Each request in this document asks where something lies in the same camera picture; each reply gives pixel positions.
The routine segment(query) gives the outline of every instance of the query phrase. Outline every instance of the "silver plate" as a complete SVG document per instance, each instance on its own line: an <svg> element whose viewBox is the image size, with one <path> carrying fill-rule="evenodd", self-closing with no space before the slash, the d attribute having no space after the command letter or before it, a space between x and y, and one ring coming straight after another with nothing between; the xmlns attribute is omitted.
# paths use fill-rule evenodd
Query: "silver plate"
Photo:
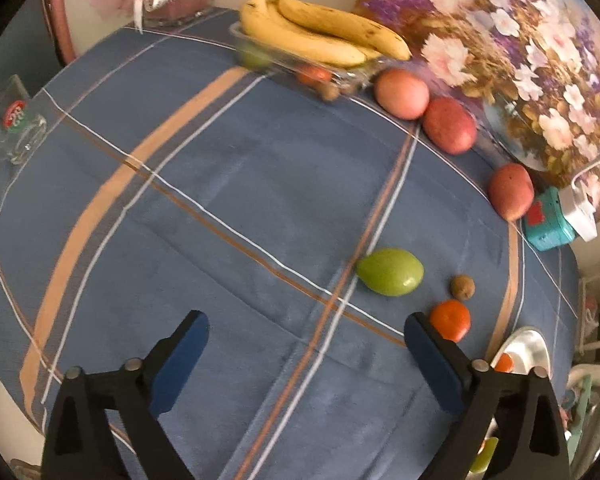
<svg viewBox="0 0 600 480"><path fill-rule="evenodd" d="M523 326L511 334L491 361L492 367L505 352L513 359L513 373L527 375L532 368L541 366L552 377L551 358L546 342L542 334L532 326Z"/></svg>

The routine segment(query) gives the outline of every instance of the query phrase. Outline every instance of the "floral painting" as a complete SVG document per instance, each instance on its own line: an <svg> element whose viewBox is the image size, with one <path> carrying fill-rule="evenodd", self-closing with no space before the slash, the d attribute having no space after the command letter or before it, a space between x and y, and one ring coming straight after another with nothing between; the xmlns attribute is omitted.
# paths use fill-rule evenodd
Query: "floral painting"
<svg viewBox="0 0 600 480"><path fill-rule="evenodd" d="M432 90L552 184L598 156L600 21L583 0L359 0L356 12L401 33ZM583 184L600 220L600 168Z"/></svg>

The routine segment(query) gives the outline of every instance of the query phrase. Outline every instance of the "red sticker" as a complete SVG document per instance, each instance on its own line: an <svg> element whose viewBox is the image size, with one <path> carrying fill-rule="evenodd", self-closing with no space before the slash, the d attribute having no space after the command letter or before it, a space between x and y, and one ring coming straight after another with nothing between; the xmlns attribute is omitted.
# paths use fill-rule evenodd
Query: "red sticker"
<svg viewBox="0 0 600 480"><path fill-rule="evenodd" d="M542 213L542 202L537 200L526 213L526 224L529 225L529 227L533 227L540 225L542 222L544 222L544 220L545 218L544 214Z"/></svg>
<svg viewBox="0 0 600 480"><path fill-rule="evenodd" d="M24 117L24 101L14 101L9 105L7 111L4 113L4 117L2 118L2 124L4 124L5 128L11 128L13 126L19 126L20 121Z"/></svg>

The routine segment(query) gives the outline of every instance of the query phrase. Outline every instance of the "teal box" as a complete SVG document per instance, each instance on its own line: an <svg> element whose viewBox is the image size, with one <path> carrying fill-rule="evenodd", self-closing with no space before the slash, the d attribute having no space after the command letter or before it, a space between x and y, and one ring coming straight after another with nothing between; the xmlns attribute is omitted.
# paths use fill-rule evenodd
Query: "teal box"
<svg viewBox="0 0 600 480"><path fill-rule="evenodd" d="M555 187L536 197L522 225L526 239L538 251L548 251L576 239L576 231L562 214L558 189Z"/></svg>

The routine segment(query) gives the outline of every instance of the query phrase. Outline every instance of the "clear plastic tray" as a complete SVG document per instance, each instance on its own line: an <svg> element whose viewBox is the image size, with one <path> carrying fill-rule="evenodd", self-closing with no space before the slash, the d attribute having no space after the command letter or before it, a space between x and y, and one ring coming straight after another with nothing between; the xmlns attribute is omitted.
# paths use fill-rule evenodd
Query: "clear plastic tray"
<svg viewBox="0 0 600 480"><path fill-rule="evenodd" d="M385 68L389 61L387 58L379 57L354 68L339 68L305 59L261 43L243 33L239 22L231 25L229 31L238 39L237 50L240 60L244 61L245 53L251 57L253 62L249 63L248 68L268 70L278 67L296 74L307 65L317 66L331 72L330 84L343 94L355 93L366 88L371 83L371 78Z"/></svg>

